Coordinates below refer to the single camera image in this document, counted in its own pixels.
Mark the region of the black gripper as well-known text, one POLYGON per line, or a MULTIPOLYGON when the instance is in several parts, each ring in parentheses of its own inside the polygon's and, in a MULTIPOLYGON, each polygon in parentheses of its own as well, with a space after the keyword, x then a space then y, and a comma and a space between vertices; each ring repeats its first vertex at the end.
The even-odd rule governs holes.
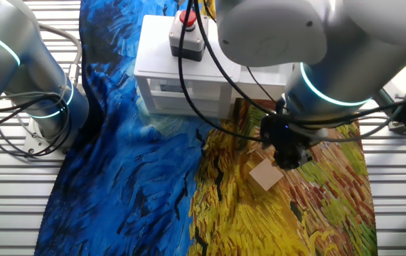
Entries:
POLYGON ((292 130, 288 122, 272 115, 260 120, 262 148, 274 147, 274 161, 281 169, 296 169, 313 160, 307 151, 312 147, 310 138, 292 130))

